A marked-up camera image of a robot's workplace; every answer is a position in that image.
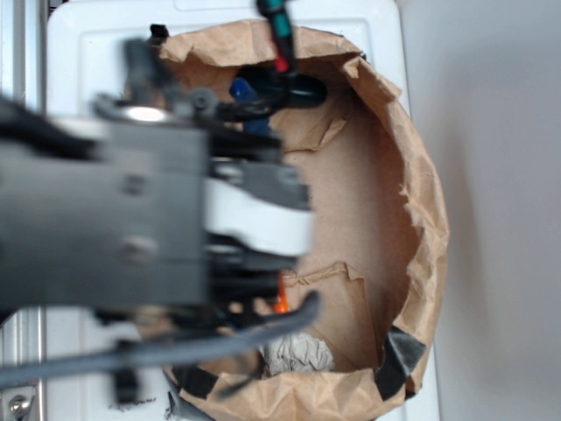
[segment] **bolt head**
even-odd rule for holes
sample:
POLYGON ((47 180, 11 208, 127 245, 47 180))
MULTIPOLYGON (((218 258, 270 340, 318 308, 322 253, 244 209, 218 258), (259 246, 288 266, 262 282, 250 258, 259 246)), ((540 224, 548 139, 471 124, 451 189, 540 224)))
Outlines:
POLYGON ((16 418, 21 418, 27 415, 30 408, 31 402, 25 396, 17 395, 10 400, 10 412, 16 418))

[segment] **white wall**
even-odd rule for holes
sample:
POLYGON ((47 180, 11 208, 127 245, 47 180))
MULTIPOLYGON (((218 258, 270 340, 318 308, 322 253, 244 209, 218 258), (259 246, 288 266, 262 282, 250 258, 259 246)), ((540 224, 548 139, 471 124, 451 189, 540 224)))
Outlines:
POLYGON ((561 2, 398 0, 443 179, 443 421, 561 419, 561 2))

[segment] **orange object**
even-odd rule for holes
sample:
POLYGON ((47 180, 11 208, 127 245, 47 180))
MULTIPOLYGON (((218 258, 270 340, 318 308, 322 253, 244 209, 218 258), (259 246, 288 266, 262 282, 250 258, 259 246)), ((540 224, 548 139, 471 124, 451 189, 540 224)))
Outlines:
POLYGON ((288 313, 290 311, 288 308, 287 291, 284 289, 284 279, 282 279, 282 273, 279 273, 279 295, 277 296, 277 302, 274 305, 274 310, 277 313, 288 313))

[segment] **black tape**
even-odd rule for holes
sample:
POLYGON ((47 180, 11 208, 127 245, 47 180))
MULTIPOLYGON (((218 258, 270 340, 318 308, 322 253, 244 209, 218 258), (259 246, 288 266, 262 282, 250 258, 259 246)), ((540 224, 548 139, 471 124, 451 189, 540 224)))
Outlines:
POLYGON ((199 367, 174 367, 172 373, 182 389, 201 399, 207 398, 218 381, 217 375, 199 367))
POLYGON ((169 38, 169 31, 165 25, 150 25, 150 33, 151 36, 148 43, 151 46, 161 46, 164 42, 166 42, 166 39, 169 38))
POLYGON ((387 400, 400 391, 424 353, 426 345, 401 329, 392 326, 384 344, 386 355, 375 375, 376 385, 387 400))

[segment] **blue object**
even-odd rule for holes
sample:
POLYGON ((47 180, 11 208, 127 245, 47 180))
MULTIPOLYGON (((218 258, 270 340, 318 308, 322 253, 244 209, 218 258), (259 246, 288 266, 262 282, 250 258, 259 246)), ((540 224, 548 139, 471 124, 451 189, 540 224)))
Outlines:
MULTIPOLYGON (((241 77, 234 79, 234 82, 230 86, 230 95, 232 95, 234 100, 238 103, 246 103, 258 99, 255 89, 252 88, 246 79, 242 79, 241 77)), ((269 119, 262 118, 260 120, 244 122, 244 132, 269 136, 271 134, 269 119)))

